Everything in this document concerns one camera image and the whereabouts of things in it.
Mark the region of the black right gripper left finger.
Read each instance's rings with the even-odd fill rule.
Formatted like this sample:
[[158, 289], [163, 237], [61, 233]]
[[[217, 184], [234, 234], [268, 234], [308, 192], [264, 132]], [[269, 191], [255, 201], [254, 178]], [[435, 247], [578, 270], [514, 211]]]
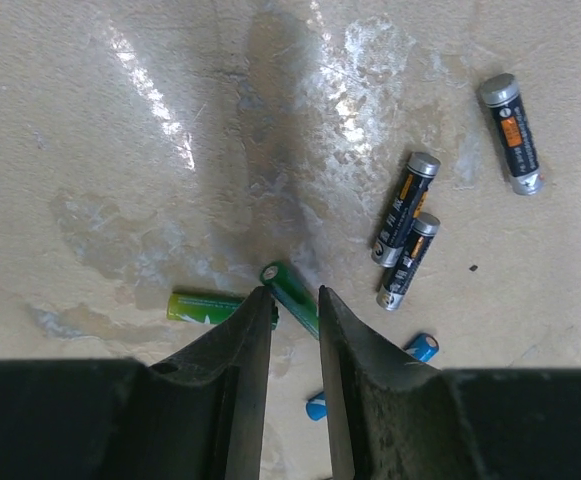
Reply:
[[0, 479], [255, 479], [274, 302], [159, 361], [0, 360]]

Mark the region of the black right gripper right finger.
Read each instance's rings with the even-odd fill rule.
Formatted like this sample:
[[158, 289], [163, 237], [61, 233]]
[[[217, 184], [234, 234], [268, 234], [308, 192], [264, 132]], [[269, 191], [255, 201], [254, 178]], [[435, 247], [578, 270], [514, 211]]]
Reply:
[[446, 369], [415, 360], [319, 291], [337, 479], [581, 479], [581, 368]]

